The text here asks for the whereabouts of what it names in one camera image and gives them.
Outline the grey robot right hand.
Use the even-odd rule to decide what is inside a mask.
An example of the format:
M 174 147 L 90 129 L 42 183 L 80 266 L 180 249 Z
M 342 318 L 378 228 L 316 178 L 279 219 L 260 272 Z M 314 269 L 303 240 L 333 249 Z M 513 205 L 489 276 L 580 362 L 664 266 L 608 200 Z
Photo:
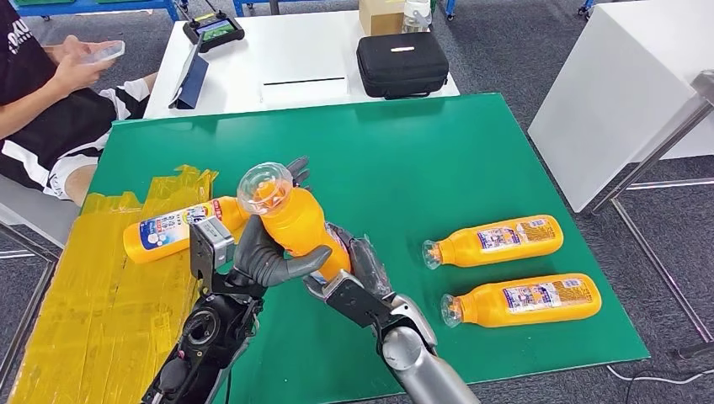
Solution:
M 328 223 L 328 226 L 347 248 L 352 274 L 363 287 L 379 299 L 385 299 L 392 294 L 393 289 L 387 277 L 385 265 L 378 258 L 370 238 L 366 234 L 355 237 L 349 231 L 333 223 Z

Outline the person's right hand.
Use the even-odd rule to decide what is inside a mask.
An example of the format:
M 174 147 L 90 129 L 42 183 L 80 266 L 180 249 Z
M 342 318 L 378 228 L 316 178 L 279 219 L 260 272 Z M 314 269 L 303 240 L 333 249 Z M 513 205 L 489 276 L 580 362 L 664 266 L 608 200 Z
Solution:
M 101 74 L 114 63 L 113 60 L 83 63 L 80 55 L 64 56 L 48 82 L 48 87 L 62 96 L 67 96 L 95 84 Z

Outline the person's left hand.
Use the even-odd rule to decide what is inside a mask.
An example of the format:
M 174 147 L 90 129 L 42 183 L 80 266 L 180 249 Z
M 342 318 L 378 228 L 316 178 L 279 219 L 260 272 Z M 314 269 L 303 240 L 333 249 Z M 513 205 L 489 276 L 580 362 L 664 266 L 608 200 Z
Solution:
M 112 41 L 84 42 L 75 35 L 68 35 L 59 45 L 43 45 L 42 49 L 58 65 L 65 56 L 88 55 L 110 46 Z

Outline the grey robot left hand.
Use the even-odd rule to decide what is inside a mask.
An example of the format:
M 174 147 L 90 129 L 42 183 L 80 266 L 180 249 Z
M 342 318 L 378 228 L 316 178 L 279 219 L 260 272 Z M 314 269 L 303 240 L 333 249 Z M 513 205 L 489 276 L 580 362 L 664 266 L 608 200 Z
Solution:
M 321 285 L 350 268 L 322 207 L 301 186 L 308 162 L 307 157 L 286 166 L 264 162 L 240 179 L 237 201 L 249 217 L 233 258 L 231 274 L 238 284 L 269 288 L 307 277 Z

